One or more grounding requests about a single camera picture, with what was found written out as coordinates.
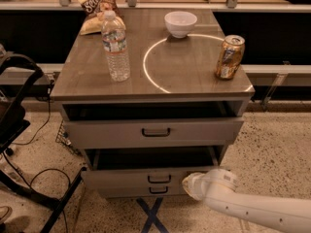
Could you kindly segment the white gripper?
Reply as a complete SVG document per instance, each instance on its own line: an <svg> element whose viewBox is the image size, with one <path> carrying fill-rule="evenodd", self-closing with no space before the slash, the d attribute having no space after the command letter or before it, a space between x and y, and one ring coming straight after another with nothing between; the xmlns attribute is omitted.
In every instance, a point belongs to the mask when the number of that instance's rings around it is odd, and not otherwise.
<svg viewBox="0 0 311 233"><path fill-rule="evenodd" d="M203 173L191 173L182 180L184 191L194 200L201 201L205 197L205 191L202 188Z"/></svg>

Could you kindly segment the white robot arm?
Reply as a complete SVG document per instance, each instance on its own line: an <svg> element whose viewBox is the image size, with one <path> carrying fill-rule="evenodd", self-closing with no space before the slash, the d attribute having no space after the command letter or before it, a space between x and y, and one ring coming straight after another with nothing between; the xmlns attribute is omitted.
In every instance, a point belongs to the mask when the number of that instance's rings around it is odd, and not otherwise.
<svg viewBox="0 0 311 233"><path fill-rule="evenodd" d="M225 169L192 173L186 193L210 209L284 233L311 233L311 201L237 193L237 176Z"/></svg>

